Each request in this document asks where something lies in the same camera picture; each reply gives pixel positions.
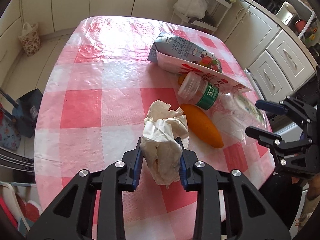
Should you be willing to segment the blue dustpan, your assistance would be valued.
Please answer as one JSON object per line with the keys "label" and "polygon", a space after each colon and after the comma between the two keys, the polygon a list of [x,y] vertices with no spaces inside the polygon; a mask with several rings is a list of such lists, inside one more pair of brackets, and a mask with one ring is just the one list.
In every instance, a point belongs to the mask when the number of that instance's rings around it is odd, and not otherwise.
{"label": "blue dustpan", "polygon": [[19,133],[25,137],[31,138],[35,133],[42,97],[43,94],[37,88],[16,100],[17,107],[13,108],[12,114]]}

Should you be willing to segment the white tissue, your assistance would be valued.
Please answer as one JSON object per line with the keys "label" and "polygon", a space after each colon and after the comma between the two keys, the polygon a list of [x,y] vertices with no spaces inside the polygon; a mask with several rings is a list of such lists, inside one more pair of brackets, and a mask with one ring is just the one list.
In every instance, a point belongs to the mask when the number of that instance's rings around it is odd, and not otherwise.
{"label": "white tissue", "polygon": [[140,146],[157,185],[169,187],[179,181],[182,148],[188,144],[188,124],[183,110],[173,110],[161,100],[153,102],[144,119]]}

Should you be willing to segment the blue milk carton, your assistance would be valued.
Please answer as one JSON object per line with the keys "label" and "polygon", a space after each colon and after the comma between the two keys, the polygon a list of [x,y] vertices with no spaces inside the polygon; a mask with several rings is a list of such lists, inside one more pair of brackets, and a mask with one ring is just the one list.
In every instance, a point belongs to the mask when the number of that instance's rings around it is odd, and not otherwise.
{"label": "blue milk carton", "polygon": [[221,62],[202,47],[185,38],[168,33],[160,33],[150,48],[148,61],[157,63],[157,52],[196,63],[222,73]]}

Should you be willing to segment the white drawer cabinet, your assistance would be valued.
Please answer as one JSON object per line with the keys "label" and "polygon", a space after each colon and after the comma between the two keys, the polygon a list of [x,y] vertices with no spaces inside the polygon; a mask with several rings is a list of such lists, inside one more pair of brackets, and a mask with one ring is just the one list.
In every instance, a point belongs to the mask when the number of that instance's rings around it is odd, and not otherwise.
{"label": "white drawer cabinet", "polygon": [[314,66],[298,44],[283,30],[248,70],[263,98],[273,102],[294,94],[315,75]]}

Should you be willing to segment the clear plastic bottle green label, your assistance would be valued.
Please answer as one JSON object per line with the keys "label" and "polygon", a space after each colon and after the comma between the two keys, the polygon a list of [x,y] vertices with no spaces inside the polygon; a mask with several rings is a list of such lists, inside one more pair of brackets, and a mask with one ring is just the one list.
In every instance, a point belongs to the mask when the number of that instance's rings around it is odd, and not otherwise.
{"label": "clear plastic bottle green label", "polygon": [[248,126],[267,128],[264,113],[242,93],[233,88],[219,89],[197,74],[189,72],[186,75],[178,95],[206,111],[220,132],[241,142],[246,141]]}

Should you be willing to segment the floral shopping bag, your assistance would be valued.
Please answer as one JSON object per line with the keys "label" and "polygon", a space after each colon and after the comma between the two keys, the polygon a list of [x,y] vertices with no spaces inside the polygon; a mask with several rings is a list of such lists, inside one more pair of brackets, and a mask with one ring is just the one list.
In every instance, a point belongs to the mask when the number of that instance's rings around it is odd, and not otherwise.
{"label": "floral shopping bag", "polygon": [[33,56],[41,48],[41,41],[38,34],[38,23],[29,24],[25,22],[21,35],[18,37],[27,56]]}

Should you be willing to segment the steel thermos pot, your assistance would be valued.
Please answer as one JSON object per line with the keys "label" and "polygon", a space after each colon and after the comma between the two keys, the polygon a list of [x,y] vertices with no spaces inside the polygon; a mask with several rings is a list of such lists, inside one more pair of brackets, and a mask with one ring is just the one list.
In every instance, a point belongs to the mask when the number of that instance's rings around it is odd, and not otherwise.
{"label": "steel thermos pot", "polygon": [[284,2],[276,13],[276,17],[281,20],[285,25],[290,25],[292,20],[297,15],[295,8],[288,2]]}

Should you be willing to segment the pink checkered tablecloth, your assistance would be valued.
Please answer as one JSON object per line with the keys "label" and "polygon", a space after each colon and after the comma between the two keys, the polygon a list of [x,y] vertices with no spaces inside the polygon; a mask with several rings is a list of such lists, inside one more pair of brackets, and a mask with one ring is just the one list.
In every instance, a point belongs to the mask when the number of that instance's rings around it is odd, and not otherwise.
{"label": "pink checkered tablecloth", "polygon": [[[183,37],[214,53],[226,74],[248,83],[223,42],[170,23],[132,17],[83,20],[61,51],[46,85],[37,120],[34,162],[40,203],[45,209],[81,169],[104,170],[136,147],[144,118],[156,100],[182,104],[177,76],[147,61],[160,32]],[[217,170],[239,169],[259,188],[274,171],[265,147],[222,134],[214,149],[193,133],[189,149]],[[123,193],[126,239],[191,239],[196,192],[180,182],[169,189],[153,180],[144,162],[138,188]]]}

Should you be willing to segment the curled orange peel piece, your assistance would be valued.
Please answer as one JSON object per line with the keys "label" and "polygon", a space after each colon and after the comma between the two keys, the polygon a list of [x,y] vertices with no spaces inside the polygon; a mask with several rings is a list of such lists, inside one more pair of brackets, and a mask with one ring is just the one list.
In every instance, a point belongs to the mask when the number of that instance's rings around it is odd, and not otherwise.
{"label": "curled orange peel piece", "polygon": [[186,75],[180,75],[180,77],[178,78],[178,84],[181,85],[183,83],[183,81],[185,80]]}

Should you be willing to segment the white plastic bag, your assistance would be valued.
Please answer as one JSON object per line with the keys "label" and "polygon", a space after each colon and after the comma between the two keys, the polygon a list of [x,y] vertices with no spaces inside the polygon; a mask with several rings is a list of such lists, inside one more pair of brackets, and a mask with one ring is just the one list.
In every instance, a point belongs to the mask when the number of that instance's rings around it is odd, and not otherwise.
{"label": "white plastic bag", "polygon": [[188,18],[203,19],[208,8],[206,0],[178,0],[174,9],[182,14],[187,13]]}

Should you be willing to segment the yellow red snack bag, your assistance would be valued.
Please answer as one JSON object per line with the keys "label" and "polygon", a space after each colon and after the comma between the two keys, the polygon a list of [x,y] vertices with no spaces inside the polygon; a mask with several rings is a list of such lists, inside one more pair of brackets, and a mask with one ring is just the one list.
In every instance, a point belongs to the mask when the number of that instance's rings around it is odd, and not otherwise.
{"label": "yellow red snack bag", "polygon": [[159,51],[157,52],[157,64],[163,70],[174,74],[187,75],[189,72],[197,74],[219,89],[233,88],[241,93],[253,90],[251,83],[245,76],[237,78],[234,75],[222,74],[199,64],[162,54]]}

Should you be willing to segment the white rolling shelf cart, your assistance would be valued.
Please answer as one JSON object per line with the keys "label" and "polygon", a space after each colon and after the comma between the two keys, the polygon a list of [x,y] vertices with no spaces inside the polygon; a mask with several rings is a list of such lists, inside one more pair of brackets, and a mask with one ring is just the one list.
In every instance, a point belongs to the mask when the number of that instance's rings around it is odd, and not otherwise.
{"label": "white rolling shelf cart", "polygon": [[236,0],[177,0],[170,22],[214,34]]}

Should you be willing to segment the long orange peel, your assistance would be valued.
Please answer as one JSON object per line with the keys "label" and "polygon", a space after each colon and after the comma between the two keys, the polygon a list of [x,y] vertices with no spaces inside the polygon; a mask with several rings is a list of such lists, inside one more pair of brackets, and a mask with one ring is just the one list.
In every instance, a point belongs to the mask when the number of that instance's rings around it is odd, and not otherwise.
{"label": "long orange peel", "polygon": [[220,132],[202,109],[186,103],[181,104],[180,108],[186,116],[188,127],[201,141],[213,148],[223,148]]}

